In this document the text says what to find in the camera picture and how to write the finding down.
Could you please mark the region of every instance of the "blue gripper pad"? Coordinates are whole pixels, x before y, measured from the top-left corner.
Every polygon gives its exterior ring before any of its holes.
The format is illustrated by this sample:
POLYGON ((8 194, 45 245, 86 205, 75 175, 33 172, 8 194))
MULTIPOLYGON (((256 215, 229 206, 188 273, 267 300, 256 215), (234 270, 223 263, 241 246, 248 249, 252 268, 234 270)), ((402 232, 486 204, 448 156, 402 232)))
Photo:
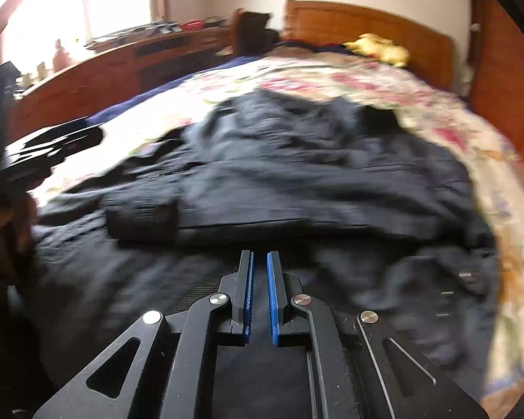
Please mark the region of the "blue gripper pad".
POLYGON ((250 328, 253 321, 253 289, 254 289, 254 252, 250 252, 249 258, 249 275, 246 278, 246 294, 245 294, 245 325, 242 330, 242 335, 245 342, 249 343, 250 328))
POLYGON ((270 328, 271 341, 274 345, 278 344, 278 293, 275 290, 274 266, 271 262, 271 253, 266 260, 266 269, 268 270, 268 302, 270 304, 270 328))

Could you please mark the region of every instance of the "red object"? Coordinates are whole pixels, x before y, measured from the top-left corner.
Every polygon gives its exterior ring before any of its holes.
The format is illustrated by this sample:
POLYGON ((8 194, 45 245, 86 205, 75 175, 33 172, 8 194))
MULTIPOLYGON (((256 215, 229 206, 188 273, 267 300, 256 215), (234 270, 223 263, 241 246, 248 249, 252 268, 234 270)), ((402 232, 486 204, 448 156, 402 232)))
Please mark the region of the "red object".
POLYGON ((192 22, 186 22, 180 25, 180 27, 185 31, 196 31, 204 28, 203 20, 193 20, 192 22))

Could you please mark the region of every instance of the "black jacket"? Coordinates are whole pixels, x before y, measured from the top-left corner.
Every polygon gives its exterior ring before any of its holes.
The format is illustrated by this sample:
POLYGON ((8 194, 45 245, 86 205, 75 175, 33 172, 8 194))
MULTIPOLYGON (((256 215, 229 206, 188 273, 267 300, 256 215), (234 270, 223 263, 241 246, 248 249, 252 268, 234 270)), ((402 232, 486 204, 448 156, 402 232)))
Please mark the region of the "black jacket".
MULTIPOLYGON (((264 252, 280 250, 284 270, 333 309, 388 317, 472 396, 482 394, 495 243, 463 165, 405 132, 392 111, 263 90, 230 99, 61 194, 35 231, 24 296, 57 384, 141 313, 184 307, 252 249, 261 264, 264 252)), ((290 379, 303 372, 302 358, 283 373, 290 350, 271 347, 264 279, 255 283, 252 343, 218 359, 221 417, 255 408, 244 402, 232 413, 231 394, 266 398, 255 417, 308 395, 290 379), (259 380, 260 364, 274 365, 275 379, 268 369, 259 380)))

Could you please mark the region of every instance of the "bottle on window sill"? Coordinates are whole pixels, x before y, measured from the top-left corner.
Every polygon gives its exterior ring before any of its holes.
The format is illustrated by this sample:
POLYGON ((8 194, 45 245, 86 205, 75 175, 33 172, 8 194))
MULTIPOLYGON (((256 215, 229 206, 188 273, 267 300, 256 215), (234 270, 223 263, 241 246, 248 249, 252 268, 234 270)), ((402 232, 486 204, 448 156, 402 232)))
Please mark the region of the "bottle on window sill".
POLYGON ((54 45, 56 46, 56 52, 52 59, 52 70, 54 72, 60 72, 62 69, 70 66, 70 55, 60 43, 60 39, 57 39, 54 45))

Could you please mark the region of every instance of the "bed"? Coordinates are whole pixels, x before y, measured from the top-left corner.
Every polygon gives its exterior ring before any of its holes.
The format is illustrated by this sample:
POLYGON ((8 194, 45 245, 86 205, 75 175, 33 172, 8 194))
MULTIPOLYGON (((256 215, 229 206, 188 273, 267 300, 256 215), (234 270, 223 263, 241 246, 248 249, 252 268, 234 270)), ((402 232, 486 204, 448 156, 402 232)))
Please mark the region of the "bed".
POLYGON ((491 418, 504 417, 524 391, 524 164, 496 128, 446 91, 453 77, 450 38, 374 9, 319 1, 285 4, 285 40, 321 46, 353 41, 366 32, 405 46, 412 58, 408 70, 285 46, 260 60, 196 74, 128 105, 120 115, 113 113, 116 117, 103 125, 100 146, 68 158, 31 193, 45 205, 123 159, 147 152, 165 133, 201 122, 226 99, 255 89, 315 102, 342 96, 392 109, 406 131, 448 149, 465 165, 476 206, 497 239, 500 290, 482 404, 491 418))

